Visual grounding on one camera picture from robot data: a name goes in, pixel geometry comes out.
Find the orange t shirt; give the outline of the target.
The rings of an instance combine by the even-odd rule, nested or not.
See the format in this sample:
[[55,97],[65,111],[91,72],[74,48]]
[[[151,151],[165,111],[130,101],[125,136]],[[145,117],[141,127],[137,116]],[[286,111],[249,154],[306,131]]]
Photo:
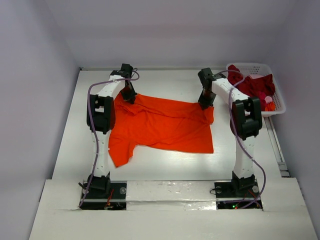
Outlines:
[[133,104],[114,100],[115,126],[108,146],[115,167],[126,165],[136,146],[195,154],[214,152],[214,107],[138,94]]

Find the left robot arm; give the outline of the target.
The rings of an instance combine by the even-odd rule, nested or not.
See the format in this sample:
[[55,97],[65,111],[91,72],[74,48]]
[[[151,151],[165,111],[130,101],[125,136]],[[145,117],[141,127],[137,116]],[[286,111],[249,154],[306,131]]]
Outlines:
[[109,137],[116,123],[115,98],[134,104],[137,93],[132,81],[140,78],[137,69],[123,63],[106,81],[92,84],[87,91],[86,123],[93,138],[92,171],[83,187],[84,197],[105,198],[111,194],[108,160]]

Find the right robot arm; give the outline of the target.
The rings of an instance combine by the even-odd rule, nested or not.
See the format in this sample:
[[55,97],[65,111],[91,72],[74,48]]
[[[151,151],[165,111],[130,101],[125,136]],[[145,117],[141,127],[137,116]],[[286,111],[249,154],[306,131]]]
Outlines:
[[232,85],[223,73],[213,74],[209,67],[198,72],[202,93],[198,103],[202,109],[213,106],[216,96],[228,105],[230,129],[235,136],[236,153],[232,179],[215,182],[214,194],[219,199],[245,198],[257,188],[253,170],[256,137],[263,126],[261,104],[258,97],[250,97]]

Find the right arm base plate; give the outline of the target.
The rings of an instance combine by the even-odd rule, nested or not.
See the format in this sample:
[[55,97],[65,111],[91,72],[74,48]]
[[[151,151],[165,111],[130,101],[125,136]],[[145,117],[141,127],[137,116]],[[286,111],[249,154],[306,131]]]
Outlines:
[[215,196],[218,210],[263,209],[261,198],[257,198],[260,189],[256,181],[251,186],[239,189],[231,181],[218,181],[210,193]]

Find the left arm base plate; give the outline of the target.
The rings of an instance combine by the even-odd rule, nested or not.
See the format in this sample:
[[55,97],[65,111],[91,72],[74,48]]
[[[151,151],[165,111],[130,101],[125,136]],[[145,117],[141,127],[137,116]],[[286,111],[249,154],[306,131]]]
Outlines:
[[107,191],[89,187],[88,193],[80,206],[82,210],[126,210],[127,182],[112,181]]

